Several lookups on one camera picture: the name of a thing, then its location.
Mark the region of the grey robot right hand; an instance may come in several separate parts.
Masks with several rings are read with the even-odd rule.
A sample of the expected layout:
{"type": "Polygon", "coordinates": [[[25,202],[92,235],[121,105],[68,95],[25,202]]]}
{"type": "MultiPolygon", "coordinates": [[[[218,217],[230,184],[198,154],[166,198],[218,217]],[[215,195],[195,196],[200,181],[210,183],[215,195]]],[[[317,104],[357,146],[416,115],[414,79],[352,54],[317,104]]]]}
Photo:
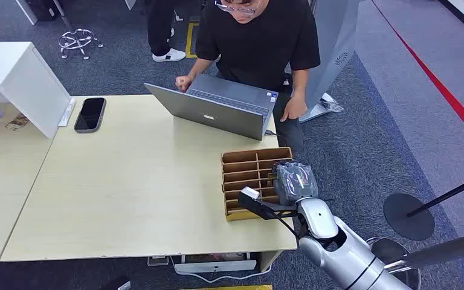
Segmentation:
{"type": "Polygon", "coordinates": [[[293,161],[281,161],[274,164],[273,185],[279,202],[292,206],[304,198],[318,198],[317,181],[312,167],[293,161]]]}

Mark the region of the person's right hand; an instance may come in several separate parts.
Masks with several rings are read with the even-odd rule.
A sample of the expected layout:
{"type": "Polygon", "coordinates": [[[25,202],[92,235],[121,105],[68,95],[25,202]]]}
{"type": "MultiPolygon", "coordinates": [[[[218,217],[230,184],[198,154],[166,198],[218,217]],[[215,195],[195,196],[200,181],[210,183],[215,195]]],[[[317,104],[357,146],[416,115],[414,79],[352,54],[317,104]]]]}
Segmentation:
{"type": "Polygon", "coordinates": [[[194,77],[190,75],[178,76],[175,79],[175,85],[180,92],[186,92],[193,81],[194,77]]]}

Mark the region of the person's left hand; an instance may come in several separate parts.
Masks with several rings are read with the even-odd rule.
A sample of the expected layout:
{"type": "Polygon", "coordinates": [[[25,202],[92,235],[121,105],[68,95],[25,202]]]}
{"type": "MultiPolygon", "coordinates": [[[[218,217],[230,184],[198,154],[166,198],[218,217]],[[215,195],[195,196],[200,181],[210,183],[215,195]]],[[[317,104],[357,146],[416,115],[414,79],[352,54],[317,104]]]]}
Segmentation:
{"type": "Polygon", "coordinates": [[[280,118],[281,122],[284,122],[288,119],[295,120],[302,116],[307,111],[307,106],[305,102],[305,93],[304,92],[294,92],[289,101],[287,102],[282,117],[280,118]]]}

